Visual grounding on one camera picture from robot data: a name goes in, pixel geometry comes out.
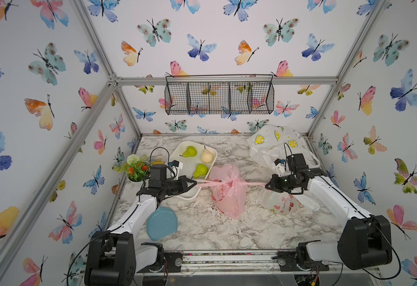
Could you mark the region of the dark green pear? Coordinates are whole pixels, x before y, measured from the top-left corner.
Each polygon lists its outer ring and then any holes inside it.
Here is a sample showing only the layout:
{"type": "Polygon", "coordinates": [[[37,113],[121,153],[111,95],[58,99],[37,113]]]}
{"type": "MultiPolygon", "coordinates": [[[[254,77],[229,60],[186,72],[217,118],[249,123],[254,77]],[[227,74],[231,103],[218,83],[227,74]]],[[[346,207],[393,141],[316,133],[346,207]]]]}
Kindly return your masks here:
{"type": "Polygon", "coordinates": [[[209,172],[209,168],[204,164],[198,164],[196,166],[195,172],[193,174],[193,178],[202,178],[206,177],[209,172]]]}

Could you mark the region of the white lemon print plastic bag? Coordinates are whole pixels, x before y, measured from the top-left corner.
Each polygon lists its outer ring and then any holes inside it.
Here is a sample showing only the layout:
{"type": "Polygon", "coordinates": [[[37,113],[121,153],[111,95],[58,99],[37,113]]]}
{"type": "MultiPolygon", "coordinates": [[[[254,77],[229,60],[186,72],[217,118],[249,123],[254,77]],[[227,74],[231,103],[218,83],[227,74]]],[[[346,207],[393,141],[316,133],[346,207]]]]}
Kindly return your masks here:
{"type": "Polygon", "coordinates": [[[302,154],[310,168],[319,168],[320,160],[311,152],[305,141],[288,126],[265,125],[247,139],[250,157],[264,168],[276,173],[275,161],[302,154]]]}

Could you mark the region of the pink apple print plastic bag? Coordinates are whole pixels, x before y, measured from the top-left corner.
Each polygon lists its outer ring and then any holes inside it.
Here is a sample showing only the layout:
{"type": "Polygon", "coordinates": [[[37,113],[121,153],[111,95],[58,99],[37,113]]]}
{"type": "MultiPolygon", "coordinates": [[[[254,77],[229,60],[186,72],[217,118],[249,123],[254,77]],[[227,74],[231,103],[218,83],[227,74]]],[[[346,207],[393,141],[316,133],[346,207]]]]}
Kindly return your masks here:
{"type": "Polygon", "coordinates": [[[264,188],[264,182],[247,182],[233,164],[215,166],[208,179],[197,179],[199,187],[209,187],[214,206],[231,219],[238,219],[245,211],[246,192],[250,186],[264,188]]]}

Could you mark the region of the white cartoon print plastic bag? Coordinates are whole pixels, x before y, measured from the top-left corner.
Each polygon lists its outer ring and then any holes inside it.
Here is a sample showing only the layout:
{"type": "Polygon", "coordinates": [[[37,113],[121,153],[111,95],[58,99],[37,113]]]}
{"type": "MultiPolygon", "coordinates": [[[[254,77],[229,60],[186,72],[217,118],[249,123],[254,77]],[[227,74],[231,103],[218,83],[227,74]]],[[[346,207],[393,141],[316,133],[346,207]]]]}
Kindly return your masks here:
{"type": "Polygon", "coordinates": [[[320,204],[315,199],[308,196],[309,192],[301,195],[291,195],[288,193],[277,193],[263,188],[258,197],[257,203],[277,215],[287,215],[300,210],[316,212],[320,209],[320,204]]]}

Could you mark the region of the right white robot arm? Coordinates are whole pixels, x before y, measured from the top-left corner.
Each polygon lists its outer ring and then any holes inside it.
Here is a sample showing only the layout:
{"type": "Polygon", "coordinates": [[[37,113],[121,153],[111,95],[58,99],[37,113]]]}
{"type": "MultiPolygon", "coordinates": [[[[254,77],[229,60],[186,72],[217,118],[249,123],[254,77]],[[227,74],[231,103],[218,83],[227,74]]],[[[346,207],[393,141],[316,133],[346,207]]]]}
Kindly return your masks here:
{"type": "Polygon", "coordinates": [[[337,218],[343,232],[337,241],[308,241],[296,248],[296,262],[310,269],[322,262],[341,263],[351,270],[387,265],[393,259],[391,224],[347,197],[319,168],[310,168],[303,154],[277,158],[271,164],[275,174],[266,189],[288,193],[299,201],[305,191],[318,198],[337,218]]]}

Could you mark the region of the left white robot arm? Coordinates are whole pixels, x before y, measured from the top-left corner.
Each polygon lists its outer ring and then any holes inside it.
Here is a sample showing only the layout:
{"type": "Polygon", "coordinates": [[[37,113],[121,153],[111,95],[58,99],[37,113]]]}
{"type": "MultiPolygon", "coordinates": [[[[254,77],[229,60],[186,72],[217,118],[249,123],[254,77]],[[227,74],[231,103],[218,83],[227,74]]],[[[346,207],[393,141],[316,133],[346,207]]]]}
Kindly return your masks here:
{"type": "Polygon", "coordinates": [[[166,164],[151,167],[131,208],[105,231],[94,233],[89,242],[84,284],[87,286],[129,286],[142,270],[166,268],[164,249],[157,243],[139,243],[137,235],[162,201],[187,193],[197,182],[176,176],[166,164]]]}

